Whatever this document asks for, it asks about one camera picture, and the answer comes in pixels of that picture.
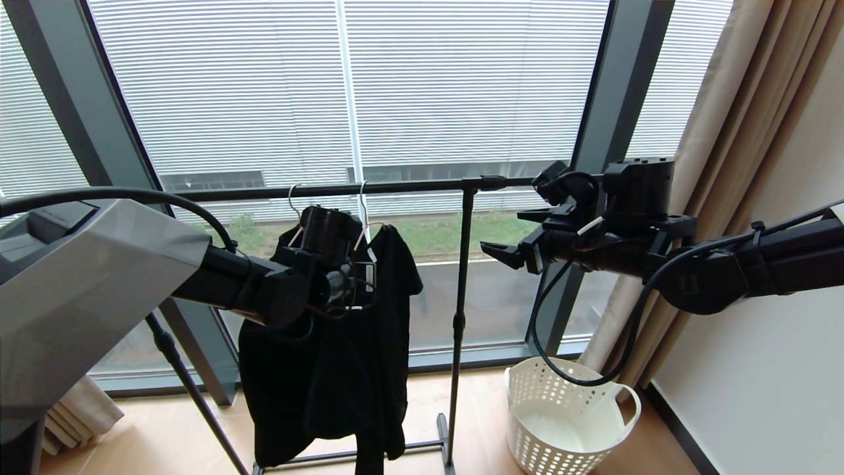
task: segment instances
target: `wall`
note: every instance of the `wall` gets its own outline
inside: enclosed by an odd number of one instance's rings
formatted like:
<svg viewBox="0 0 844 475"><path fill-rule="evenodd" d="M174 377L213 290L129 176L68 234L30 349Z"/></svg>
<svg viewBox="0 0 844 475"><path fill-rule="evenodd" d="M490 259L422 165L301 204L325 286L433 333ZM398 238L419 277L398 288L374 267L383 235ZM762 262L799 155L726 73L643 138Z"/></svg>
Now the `wall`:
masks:
<svg viewBox="0 0 844 475"><path fill-rule="evenodd" d="M844 35L753 218L844 198ZM724 475L841 473L844 287L695 316L654 384Z"/></svg>

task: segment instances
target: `wooden floor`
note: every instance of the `wooden floor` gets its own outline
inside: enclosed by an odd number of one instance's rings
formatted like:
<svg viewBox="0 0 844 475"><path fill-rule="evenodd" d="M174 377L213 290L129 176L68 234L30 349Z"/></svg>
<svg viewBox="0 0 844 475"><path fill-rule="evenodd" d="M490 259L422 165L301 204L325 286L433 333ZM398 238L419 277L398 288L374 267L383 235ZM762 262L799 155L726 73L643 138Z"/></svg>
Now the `wooden floor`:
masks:
<svg viewBox="0 0 844 475"><path fill-rule="evenodd" d="M448 413L447 374L413 376L408 382L408 442L437 438L436 415ZM126 417L96 444L44 455L45 475L202 474L235 473L223 450L187 396L126 399L118 402ZM252 468L252 420L238 395L232 407L214 412L248 468ZM517 475L505 440L506 396L501 369L467 371L460 379L454 461L460 475ZM354 437L318 440L304 455L354 450ZM291 474L351 474L354 461L339 465L286 467ZM442 472L440 452L406 454L386 462L388 474L436 475ZM645 402L640 422L630 438L592 472L616 474L697 473L659 416Z"/></svg>

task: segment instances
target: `grass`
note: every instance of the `grass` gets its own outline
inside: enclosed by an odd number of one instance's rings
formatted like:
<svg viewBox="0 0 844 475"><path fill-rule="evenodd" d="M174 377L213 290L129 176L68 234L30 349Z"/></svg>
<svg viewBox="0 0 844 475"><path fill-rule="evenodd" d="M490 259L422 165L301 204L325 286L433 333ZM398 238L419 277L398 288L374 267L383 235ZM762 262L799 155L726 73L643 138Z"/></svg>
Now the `grass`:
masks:
<svg viewBox="0 0 844 475"><path fill-rule="evenodd" d="M386 220L401 232L410 252L418 261L450 260L460 251L462 215L416 216ZM207 229L201 224L195 226ZM293 223L256 223L252 216L243 215L225 225L241 250L247 254L269 257L275 250L279 234ZM536 223L519 221L515 212L477 212L472 217L472 238L469 251L479 257L480 241L516 244L537 226ZM219 245L215 236L214 242Z"/></svg>

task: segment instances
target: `curtain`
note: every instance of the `curtain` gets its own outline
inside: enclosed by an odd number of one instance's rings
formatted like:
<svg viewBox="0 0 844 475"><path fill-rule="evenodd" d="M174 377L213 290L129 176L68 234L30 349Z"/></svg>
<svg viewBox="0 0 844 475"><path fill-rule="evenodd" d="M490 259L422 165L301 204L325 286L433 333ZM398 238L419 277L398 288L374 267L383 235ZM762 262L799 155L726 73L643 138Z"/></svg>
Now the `curtain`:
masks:
<svg viewBox="0 0 844 475"><path fill-rule="evenodd" d="M749 230L757 191L802 113L844 22L844 3L737 1L675 156L669 212L699 216L697 240ZM621 277L580 363L619 360L641 283ZM690 315L655 292L619 377L647 386Z"/></svg>
<svg viewBox="0 0 844 475"><path fill-rule="evenodd" d="M47 411L42 447L56 455L63 446L84 445L108 432L122 417L117 404L86 375Z"/></svg>

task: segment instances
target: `black t-shirt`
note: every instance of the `black t-shirt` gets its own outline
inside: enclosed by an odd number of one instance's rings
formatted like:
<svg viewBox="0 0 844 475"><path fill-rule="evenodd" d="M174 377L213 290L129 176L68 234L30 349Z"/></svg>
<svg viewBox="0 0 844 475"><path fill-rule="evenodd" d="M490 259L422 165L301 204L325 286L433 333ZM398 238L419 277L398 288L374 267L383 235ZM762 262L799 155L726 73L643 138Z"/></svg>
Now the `black t-shirt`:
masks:
<svg viewBox="0 0 844 475"><path fill-rule="evenodd" d="M241 327L241 380L261 467L290 460L315 438L350 434L358 475L383 473L385 453L390 460L404 453L409 298L422 292L422 281L395 227L383 227L370 247L377 258L371 308L339 321L305 313L283 330L251 321Z"/></svg>

